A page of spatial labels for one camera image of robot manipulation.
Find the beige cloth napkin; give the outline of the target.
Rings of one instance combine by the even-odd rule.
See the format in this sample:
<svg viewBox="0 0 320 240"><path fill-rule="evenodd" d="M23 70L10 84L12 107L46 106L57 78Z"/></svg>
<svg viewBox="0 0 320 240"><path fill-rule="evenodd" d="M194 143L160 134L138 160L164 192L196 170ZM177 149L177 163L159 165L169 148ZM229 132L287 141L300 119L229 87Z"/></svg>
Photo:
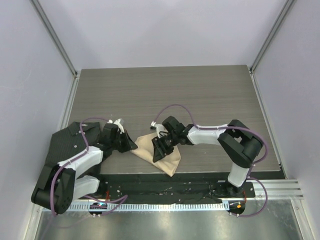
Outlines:
<svg viewBox="0 0 320 240"><path fill-rule="evenodd" d="M131 152L142 160L145 160L159 170L163 171L168 176L172 177L175 174L181 161L180 151L178 147L175 146L171 154L167 155L157 162L153 162L154 146L152 143L152 139L157 136L157 133L150 133L147 135L139 136L134 142L137 145L137 149L134 149Z"/></svg>

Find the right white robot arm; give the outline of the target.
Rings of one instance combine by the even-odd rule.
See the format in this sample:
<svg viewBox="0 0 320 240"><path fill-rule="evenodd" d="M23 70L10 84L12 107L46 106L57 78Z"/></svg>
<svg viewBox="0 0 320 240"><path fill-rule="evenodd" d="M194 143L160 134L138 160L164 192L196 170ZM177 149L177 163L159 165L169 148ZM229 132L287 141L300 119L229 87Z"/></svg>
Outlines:
<svg viewBox="0 0 320 240"><path fill-rule="evenodd" d="M157 134L151 140L154 163L172 154L177 145L222 147L232 161L225 191L233 198L243 193L243 185L251 172L254 160L265 146L261 137L237 119L220 126L185 126L175 117L169 116L161 124L152 122L150 128Z"/></svg>

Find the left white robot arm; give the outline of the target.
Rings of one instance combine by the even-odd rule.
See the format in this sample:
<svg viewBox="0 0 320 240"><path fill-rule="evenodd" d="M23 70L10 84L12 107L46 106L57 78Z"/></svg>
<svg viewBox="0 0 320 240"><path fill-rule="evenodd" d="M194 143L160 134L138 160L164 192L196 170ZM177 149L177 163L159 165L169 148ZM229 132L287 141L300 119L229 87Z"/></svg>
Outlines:
<svg viewBox="0 0 320 240"><path fill-rule="evenodd" d="M100 200L107 192L95 172L113 151L137 149L124 128L123 119L99 122L72 122L55 132L34 190L31 202L61 215L71 203L86 195Z"/></svg>

